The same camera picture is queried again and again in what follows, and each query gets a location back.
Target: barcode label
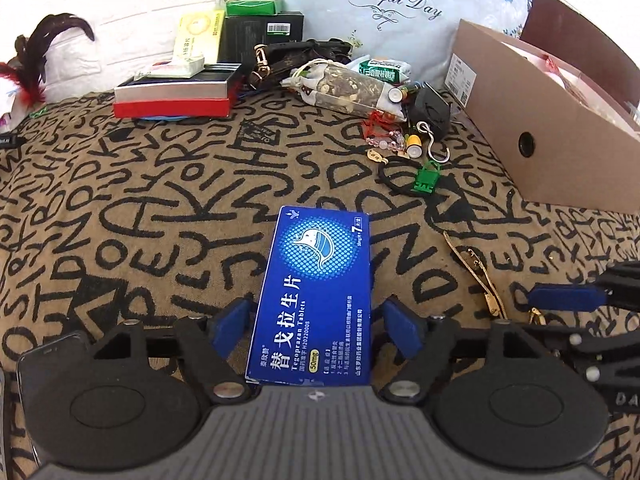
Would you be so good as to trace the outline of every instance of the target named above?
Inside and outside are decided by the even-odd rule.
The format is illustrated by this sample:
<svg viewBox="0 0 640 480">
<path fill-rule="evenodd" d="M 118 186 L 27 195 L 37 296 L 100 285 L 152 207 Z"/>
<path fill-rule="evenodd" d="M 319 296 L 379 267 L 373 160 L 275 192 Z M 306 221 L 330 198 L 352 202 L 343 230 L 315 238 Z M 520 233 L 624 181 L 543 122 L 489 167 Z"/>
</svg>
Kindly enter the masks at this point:
<svg viewBox="0 0 640 480">
<path fill-rule="evenodd" d="M 267 23 L 267 34 L 288 36 L 291 33 L 290 23 Z"/>
<path fill-rule="evenodd" d="M 466 103 L 469 101 L 471 89 L 475 81 L 476 73 L 471 70 L 468 64 L 453 54 L 444 84 L 463 106 L 466 106 Z"/>
</svg>

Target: black box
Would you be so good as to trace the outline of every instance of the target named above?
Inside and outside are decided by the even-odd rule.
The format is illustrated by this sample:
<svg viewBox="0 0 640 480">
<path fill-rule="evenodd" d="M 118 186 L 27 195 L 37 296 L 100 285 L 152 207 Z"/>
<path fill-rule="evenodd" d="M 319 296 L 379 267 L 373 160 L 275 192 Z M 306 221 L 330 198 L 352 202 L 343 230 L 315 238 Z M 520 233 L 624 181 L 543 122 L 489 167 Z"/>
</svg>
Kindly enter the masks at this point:
<svg viewBox="0 0 640 480">
<path fill-rule="evenodd" d="M 220 63 L 255 65 L 257 44 L 302 41 L 305 20 L 301 12 L 281 12 L 275 16 L 227 16 L 220 40 Z"/>
</svg>

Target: metal hook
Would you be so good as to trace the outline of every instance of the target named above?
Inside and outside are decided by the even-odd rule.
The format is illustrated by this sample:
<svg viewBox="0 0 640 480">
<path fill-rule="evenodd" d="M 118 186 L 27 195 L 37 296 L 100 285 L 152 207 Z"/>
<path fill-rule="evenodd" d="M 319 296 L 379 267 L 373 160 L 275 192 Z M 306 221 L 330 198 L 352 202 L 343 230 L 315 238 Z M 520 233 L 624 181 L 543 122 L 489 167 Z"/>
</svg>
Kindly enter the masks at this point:
<svg viewBox="0 0 640 480">
<path fill-rule="evenodd" d="M 442 160 L 435 158 L 433 156 L 433 153 L 431 153 L 431 147 L 433 146 L 435 139 L 433 138 L 433 132 L 431 131 L 430 126 L 424 121 L 418 121 L 415 127 L 420 133 L 427 134 L 429 136 L 429 145 L 427 146 L 427 155 L 429 155 L 429 158 L 439 164 L 445 164 L 446 162 L 448 162 L 451 157 L 451 153 L 449 152 L 449 149 L 447 146 L 445 146 L 445 149 L 447 150 L 447 156 Z"/>
</svg>

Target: black handbag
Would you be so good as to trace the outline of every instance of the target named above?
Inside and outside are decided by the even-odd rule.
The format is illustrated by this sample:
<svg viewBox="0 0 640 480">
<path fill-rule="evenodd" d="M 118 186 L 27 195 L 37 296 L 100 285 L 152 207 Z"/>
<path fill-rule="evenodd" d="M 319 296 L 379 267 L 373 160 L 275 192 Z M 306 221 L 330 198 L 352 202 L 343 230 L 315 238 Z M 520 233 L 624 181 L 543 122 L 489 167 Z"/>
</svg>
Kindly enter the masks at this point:
<svg viewBox="0 0 640 480">
<path fill-rule="evenodd" d="M 255 90 L 277 86 L 289 77 L 291 69 L 299 68 L 313 59 L 323 58 L 338 63 L 351 62 L 351 43 L 331 38 L 329 41 L 291 41 L 256 45 L 254 70 L 249 74 L 249 85 Z"/>
</svg>

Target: blue dotted circle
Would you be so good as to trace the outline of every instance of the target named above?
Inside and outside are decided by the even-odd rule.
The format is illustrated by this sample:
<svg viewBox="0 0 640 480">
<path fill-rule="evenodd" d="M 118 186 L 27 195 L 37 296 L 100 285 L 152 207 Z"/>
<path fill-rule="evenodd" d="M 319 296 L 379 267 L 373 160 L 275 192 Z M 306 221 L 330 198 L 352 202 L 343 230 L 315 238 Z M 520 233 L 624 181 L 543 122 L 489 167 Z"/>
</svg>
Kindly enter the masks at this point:
<svg viewBox="0 0 640 480">
<path fill-rule="evenodd" d="M 318 253 L 311 247 L 296 245 L 307 229 L 320 229 L 334 242 L 334 255 L 318 268 Z M 278 245 L 284 263 L 295 272 L 314 280 L 327 280 L 345 274 L 358 255 L 357 237 L 342 224 L 327 218 L 307 218 L 295 222 Z"/>
</svg>

